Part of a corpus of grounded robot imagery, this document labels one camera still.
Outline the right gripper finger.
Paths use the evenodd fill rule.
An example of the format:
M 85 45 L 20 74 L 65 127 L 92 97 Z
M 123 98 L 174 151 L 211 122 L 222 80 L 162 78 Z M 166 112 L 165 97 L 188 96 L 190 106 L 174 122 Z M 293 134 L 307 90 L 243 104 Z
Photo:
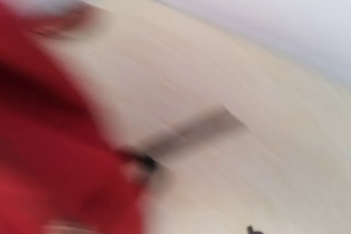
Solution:
M 247 227 L 247 233 L 248 234 L 264 234 L 263 232 L 259 231 L 259 230 L 255 230 L 253 228 L 253 226 L 248 226 Z

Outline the red backpack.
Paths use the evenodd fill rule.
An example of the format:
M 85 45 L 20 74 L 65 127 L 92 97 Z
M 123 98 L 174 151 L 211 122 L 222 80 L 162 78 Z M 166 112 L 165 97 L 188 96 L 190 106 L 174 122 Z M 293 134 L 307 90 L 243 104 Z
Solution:
M 156 162 L 102 135 L 86 97 L 35 38 L 75 30 L 95 9 L 23 15 L 1 0 L 1 233 L 143 233 L 138 199 Z

